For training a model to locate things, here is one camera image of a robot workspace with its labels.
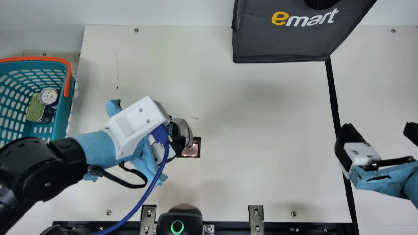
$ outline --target can lid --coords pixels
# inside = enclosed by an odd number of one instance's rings
[[[32,122],[38,122],[42,119],[45,105],[39,101],[39,93],[33,94],[31,102],[29,103],[28,113],[26,119]]]
[[[45,88],[40,92],[39,100],[44,105],[51,105],[58,99],[58,91],[54,88]]]

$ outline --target emart logo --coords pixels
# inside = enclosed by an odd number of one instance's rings
[[[294,27],[298,27],[299,23],[302,21],[301,26],[313,26],[315,24],[322,24],[327,20],[327,23],[334,23],[334,16],[339,11],[337,9],[334,9],[331,12],[328,12],[324,15],[315,15],[309,18],[308,16],[291,16],[289,17],[289,14],[283,11],[278,11],[273,14],[273,17],[271,18],[271,22],[275,25],[281,26],[286,24],[286,26],[291,26],[293,23]]]

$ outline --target white wall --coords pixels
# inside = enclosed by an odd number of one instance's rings
[[[0,32],[25,50],[80,50],[85,25],[231,24],[234,0],[0,0]],[[360,23],[418,26],[418,1],[378,0]]]
[[[0,33],[0,59],[23,55],[23,49]]]

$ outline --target green light ring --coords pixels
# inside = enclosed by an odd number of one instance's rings
[[[173,225],[174,225],[175,222],[180,222],[181,223],[181,229],[180,229],[179,232],[174,231]],[[181,220],[175,220],[174,222],[171,223],[171,231],[173,232],[173,235],[180,235],[181,232],[183,231],[183,229],[184,229],[184,224]]]

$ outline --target blue cable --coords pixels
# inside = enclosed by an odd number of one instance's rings
[[[142,206],[142,204],[145,202],[147,197],[150,195],[151,191],[154,189],[155,184],[157,184],[157,181],[160,178],[161,173],[163,172],[164,166],[166,165],[167,158],[168,158],[168,152],[169,152],[168,150],[170,148],[170,143],[168,142],[168,139],[165,141],[163,146],[164,146],[164,157],[163,157],[163,160],[160,164],[160,168],[158,168],[158,171],[155,174],[154,179],[152,180],[150,186],[147,188],[147,191],[145,191],[141,200],[139,200],[139,202],[135,205],[135,207],[121,221],[117,222],[116,224],[110,226],[109,228],[107,228],[103,231],[94,232],[94,233],[91,233],[89,235],[105,235],[105,234],[109,234],[111,232],[114,232],[115,230],[117,230],[118,228],[123,226],[128,221],[128,219],[130,219],[138,211],[138,209]]]

